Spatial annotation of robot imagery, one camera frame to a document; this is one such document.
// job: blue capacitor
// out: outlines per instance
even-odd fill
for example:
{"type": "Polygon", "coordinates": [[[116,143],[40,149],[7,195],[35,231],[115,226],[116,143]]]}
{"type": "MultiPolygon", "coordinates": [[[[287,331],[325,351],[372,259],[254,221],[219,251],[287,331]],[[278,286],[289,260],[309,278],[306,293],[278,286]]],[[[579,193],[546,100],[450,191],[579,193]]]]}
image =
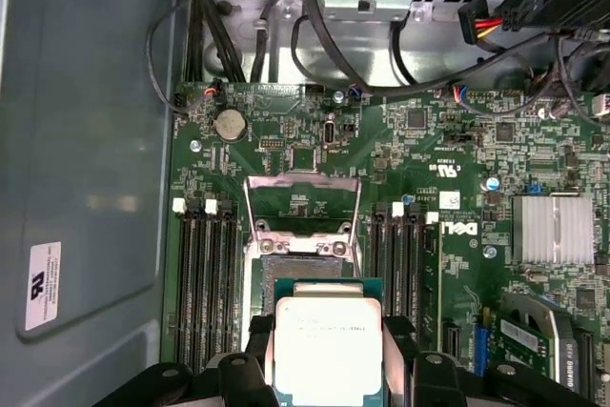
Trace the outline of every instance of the blue capacitor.
{"type": "Polygon", "coordinates": [[[494,177],[494,176],[490,176],[489,178],[487,178],[485,180],[485,191],[497,191],[499,190],[499,180],[494,177]]]}

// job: dell logo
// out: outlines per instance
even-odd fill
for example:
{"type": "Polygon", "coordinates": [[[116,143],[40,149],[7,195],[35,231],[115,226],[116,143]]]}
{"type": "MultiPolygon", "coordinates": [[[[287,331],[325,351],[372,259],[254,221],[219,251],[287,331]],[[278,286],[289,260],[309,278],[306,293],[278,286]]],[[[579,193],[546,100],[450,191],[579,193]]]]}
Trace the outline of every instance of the dell logo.
{"type": "Polygon", "coordinates": [[[441,223],[441,230],[443,234],[448,235],[477,235],[478,224],[477,223],[441,223]]]}

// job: cable connector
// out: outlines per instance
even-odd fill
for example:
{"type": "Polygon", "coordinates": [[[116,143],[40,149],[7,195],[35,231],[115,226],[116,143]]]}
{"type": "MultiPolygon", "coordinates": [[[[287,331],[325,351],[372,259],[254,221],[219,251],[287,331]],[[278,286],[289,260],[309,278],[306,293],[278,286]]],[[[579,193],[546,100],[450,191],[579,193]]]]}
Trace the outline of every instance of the cable connector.
{"type": "Polygon", "coordinates": [[[265,31],[269,33],[269,22],[266,19],[255,19],[252,22],[255,31],[265,31]]]}
{"type": "Polygon", "coordinates": [[[505,31],[520,31],[534,19],[536,13],[542,9],[544,0],[504,0],[496,10],[503,22],[505,31]]]}
{"type": "Polygon", "coordinates": [[[610,43],[610,32],[580,28],[574,32],[574,39],[582,42],[610,43]]]}

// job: label sticker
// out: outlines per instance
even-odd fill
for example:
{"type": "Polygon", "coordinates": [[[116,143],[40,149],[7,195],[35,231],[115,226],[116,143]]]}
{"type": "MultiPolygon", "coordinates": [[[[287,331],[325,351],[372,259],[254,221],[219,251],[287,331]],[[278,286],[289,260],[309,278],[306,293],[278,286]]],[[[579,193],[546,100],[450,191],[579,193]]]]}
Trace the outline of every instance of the label sticker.
{"type": "Polygon", "coordinates": [[[459,191],[438,193],[438,207],[441,210],[459,210],[459,191]]]}
{"type": "Polygon", "coordinates": [[[533,352],[538,352],[538,338],[536,336],[532,336],[527,331],[523,331],[521,328],[504,320],[500,322],[499,329],[505,336],[511,337],[513,340],[516,340],[533,352]]]}
{"type": "Polygon", "coordinates": [[[61,242],[30,248],[26,331],[57,318],[61,242]]]}

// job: blue connector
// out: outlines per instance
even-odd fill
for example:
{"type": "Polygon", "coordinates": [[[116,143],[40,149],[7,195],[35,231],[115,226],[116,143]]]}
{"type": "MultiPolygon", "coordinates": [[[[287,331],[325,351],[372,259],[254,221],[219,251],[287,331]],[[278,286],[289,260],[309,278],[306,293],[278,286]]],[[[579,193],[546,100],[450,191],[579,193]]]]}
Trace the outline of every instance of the blue connector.
{"type": "Polygon", "coordinates": [[[542,186],[538,183],[532,183],[531,185],[527,185],[527,193],[542,194],[542,186]]]}
{"type": "Polygon", "coordinates": [[[489,334],[488,328],[481,324],[475,325],[475,375],[484,376],[489,362],[489,334]]]}

